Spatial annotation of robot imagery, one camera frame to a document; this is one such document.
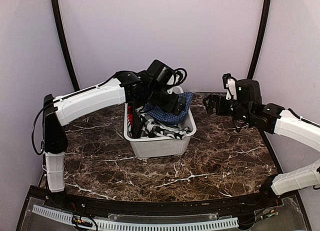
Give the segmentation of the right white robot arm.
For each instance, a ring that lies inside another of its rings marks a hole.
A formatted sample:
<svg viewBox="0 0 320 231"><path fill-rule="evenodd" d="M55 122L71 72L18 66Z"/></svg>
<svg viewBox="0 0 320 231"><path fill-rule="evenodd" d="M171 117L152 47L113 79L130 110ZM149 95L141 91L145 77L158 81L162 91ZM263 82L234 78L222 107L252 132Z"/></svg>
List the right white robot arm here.
<svg viewBox="0 0 320 231"><path fill-rule="evenodd" d="M249 127L293 139L319 151L319 124L299 116L291 108L263 104L260 84L256 80L236 80L229 73L223 75L222 80L226 93L210 94L202 100L207 113L230 116L234 123L243 121ZM319 184L320 162L317 160L294 171L269 176L255 196L255 204L266 208L275 196Z"/></svg>

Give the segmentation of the white plastic bin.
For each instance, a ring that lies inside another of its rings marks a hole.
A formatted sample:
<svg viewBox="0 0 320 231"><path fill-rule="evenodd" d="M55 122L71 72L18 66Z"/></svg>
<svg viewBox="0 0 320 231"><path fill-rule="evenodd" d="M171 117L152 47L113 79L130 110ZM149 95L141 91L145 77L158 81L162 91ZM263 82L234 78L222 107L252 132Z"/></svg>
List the white plastic bin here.
<svg viewBox="0 0 320 231"><path fill-rule="evenodd" d="M190 127L191 132L182 140L169 137L131 138L127 125L128 104L124 108L123 134L129 141L135 156L139 159L149 159L165 156L181 156L188 148L191 137L196 133L197 127L191 110L186 118L178 125L179 128Z"/></svg>

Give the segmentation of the blue checked long sleeve shirt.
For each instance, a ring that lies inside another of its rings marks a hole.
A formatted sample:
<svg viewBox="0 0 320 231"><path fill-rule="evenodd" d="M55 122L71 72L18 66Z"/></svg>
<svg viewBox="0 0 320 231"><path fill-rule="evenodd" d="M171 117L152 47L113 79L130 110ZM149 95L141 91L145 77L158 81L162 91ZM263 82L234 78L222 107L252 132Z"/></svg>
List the blue checked long sleeve shirt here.
<svg viewBox="0 0 320 231"><path fill-rule="evenodd" d="M142 108L143 113L150 115L155 121L158 121L167 126L178 126L188 115L191 102L193 99L192 92L184 92L178 94L178 100L185 99L184 109L180 114L175 115L170 112L164 112L160 107L146 103Z"/></svg>

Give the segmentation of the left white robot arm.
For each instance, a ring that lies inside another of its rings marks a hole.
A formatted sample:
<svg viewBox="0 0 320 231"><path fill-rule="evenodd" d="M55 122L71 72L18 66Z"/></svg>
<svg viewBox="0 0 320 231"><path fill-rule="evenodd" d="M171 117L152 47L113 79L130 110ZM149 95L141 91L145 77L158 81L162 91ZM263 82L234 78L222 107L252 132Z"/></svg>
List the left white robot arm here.
<svg viewBox="0 0 320 231"><path fill-rule="evenodd" d="M183 82L175 71L118 71L106 81L73 92L53 97L48 94L36 115L42 118L41 149L44 155L46 184L51 201L60 209L67 209L70 197L64 193L64 156L68 139L64 126L70 122L106 107L130 102L150 103L164 112L180 115L187 110L187 100L173 92Z"/></svg>

